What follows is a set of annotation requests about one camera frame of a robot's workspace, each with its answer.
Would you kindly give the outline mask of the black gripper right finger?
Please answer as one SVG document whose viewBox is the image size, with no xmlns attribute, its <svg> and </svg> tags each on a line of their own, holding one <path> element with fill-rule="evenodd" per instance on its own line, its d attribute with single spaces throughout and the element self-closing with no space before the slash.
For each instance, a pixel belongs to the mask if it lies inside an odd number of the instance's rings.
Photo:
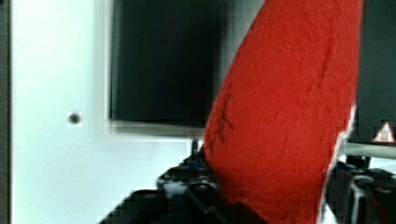
<svg viewBox="0 0 396 224">
<path fill-rule="evenodd" d="M 331 169 L 318 224 L 396 224 L 395 174 L 347 157 Z"/>
</svg>

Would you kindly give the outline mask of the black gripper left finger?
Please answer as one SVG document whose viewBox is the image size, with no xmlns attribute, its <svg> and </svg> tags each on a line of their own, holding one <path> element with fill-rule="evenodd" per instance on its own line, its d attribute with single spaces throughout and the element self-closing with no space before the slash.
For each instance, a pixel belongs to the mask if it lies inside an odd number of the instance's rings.
<svg viewBox="0 0 396 224">
<path fill-rule="evenodd" d="M 267 224 L 243 203 L 220 195 L 202 155 L 191 155 L 157 179 L 155 189 L 130 194 L 99 224 Z"/>
</svg>

